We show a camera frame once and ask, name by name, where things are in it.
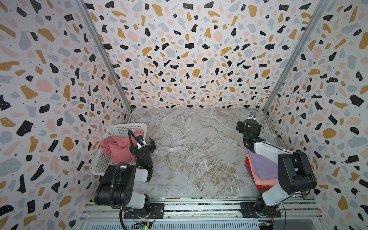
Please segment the lilac purple t-shirt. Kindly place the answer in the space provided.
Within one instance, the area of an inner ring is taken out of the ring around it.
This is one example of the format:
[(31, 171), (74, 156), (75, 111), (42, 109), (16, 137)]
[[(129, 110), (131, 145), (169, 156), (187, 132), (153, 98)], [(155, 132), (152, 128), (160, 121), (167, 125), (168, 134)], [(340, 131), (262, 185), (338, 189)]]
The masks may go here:
[(252, 172), (261, 180), (278, 179), (278, 165), (260, 154), (249, 151)]

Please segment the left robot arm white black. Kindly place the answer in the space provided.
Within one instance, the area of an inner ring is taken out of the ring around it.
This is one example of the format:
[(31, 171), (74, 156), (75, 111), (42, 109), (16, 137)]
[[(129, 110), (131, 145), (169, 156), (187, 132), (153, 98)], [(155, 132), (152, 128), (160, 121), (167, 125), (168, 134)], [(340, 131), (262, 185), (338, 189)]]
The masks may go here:
[(129, 149), (136, 157), (136, 164), (119, 163), (108, 166), (97, 187), (94, 202), (97, 205), (128, 211), (144, 219), (151, 214), (149, 197), (146, 194), (135, 192), (134, 184), (151, 180), (153, 174), (151, 154), (156, 150), (156, 144), (150, 138), (148, 145), (141, 141), (137, 147)]

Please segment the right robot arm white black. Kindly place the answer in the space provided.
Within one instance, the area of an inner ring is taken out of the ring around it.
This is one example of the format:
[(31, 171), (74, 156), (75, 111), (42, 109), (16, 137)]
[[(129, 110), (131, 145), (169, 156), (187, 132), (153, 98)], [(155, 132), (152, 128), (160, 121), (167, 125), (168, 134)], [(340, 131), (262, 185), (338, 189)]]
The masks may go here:
[(317, 181), (307, 155), (302, 151), (289, 151), (260, 137), (263, 126), (253, 117), (238, 121), (236, 130), (243, 135), (248, 149), (246, 161), (255, 184), (267, 186), (245, 213), (259, 217), (278, 217), (279, 205), (304, 192), (316, 188)]

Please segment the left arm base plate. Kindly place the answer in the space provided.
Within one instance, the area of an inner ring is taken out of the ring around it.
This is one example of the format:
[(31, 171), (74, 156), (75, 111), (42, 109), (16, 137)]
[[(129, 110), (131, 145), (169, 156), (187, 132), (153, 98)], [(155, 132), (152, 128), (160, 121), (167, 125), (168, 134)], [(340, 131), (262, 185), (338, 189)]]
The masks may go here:
[(164, 217), (164, 203), (149, 203), (145, 204), (142, 209), (133, 209), (124, 213), (124, 220), (128, 219), (163, 219)]

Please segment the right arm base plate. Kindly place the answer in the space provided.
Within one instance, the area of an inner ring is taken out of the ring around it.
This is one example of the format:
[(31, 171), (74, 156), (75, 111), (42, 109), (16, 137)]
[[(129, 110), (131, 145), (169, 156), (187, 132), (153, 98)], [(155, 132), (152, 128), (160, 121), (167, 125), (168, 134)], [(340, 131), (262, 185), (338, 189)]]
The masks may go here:
[(280, 218), (278, 206), (266, 206), (262, 202), (241, 202), (240, 212), (243, 218)]

